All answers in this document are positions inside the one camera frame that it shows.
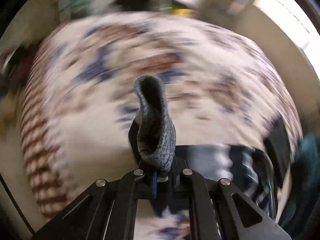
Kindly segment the navy striped knit sweater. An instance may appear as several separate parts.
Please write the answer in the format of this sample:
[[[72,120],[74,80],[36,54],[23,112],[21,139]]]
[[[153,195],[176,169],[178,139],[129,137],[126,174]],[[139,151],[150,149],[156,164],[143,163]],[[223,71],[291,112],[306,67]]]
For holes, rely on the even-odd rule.
[[[151,155],[151,164],[169,171],[173,165],[173,146],[159,145]],[[206,179],[219,181],[227,178],[248,198],[275,220],[277,197],[275,193],[274,169],[268,155],[256,148],[244,145],[180,145],[177,147],[181,157],[192,170]],[[164,183],[160,183],[157,193],[164,197],[151,200],[153,211],[158,217],[166,217],[187,209],[173,197],[167,197]]]

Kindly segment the grey knitted sock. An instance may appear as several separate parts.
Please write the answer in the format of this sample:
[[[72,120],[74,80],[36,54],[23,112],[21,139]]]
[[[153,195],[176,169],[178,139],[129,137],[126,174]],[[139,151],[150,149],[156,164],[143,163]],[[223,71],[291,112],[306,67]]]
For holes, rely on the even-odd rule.
[[[169,172],[176,147],[176,130],[169,116],[167,98],[161,80],[142,76],[135,81],[140,109],[135,118],[138,125],[137,153],[142,161]]]

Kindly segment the teal velvet garment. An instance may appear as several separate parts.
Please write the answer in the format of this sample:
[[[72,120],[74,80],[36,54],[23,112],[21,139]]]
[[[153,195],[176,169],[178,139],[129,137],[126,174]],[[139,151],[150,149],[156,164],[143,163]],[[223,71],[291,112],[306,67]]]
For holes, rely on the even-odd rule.
[[[292,187],[278,224],[292,239],[319,239],[319,134],[307,134],[291,165]]]

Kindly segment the black folded garment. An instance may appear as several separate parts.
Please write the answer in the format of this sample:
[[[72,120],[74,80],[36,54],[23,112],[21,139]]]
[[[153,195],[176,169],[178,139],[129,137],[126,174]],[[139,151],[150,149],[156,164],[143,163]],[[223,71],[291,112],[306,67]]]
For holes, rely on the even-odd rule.
[[[273,165],[277,185],[282,187],[291,161],[291,147],[281,116],[273,123],[271,131],[264,139],[264,145]]]

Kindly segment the floral cream bed blanket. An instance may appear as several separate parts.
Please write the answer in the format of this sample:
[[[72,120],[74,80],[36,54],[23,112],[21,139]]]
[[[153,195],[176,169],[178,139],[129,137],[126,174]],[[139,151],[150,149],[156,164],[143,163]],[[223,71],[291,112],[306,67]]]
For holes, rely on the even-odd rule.
[[[227,178],[272,219],[302,137],[295,103],[258,45],[231,30],[155,12],[90,16],[40,45],[22,106],[25,171],[52,220],[91,183],[153,169],[177,151]]]

